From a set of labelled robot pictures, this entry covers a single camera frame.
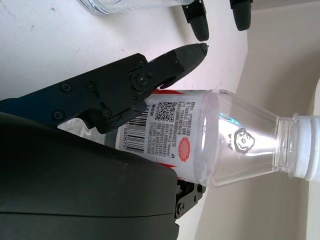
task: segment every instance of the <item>bottle cap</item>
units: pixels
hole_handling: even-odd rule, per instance
[[[307,181],[320,182],[320,116],[294,116],[297,127],[290,137],[296,135],[296,143],[289,144],[295,155],[293,176]]]

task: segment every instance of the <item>barcode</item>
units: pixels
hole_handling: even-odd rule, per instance
[[[127,142],[125,149],[131,152],[141,153],[145,152],[145,135],[147,128],[147,118],[149,106],[141,116],[138,116],[126,124],[127,128]]]

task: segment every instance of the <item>bottle label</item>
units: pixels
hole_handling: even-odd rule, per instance
[[[228,147],[240,154],[247,154],[253,148],[256,140],[243,127],[239,128],[235,133],[229,134]]]
[[[172,168],[180,179],[194,182],[204,92],[157,90],[145,100],[146,111],[118,129],[115,148]]]

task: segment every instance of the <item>red circular stamp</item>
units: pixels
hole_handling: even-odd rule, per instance
[[[180,144],[178,147],[179,151],[179,158],[181,159],[182,162],[186,162],[190,156],[190,141],[187,137],[183,137],[180,140]]]

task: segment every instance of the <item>white table surface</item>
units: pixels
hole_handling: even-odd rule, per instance
[[[208,55],[172,88],[236,92],[248,52],[247,33],[237,31],[229,0],[205,3]],[[0,30],[0,100],[135,53],[150,61],[197,42],[180,6],[98,16],[76,0],[0,0]],[[177,220],[178,239],[194,239],[205,198]]]

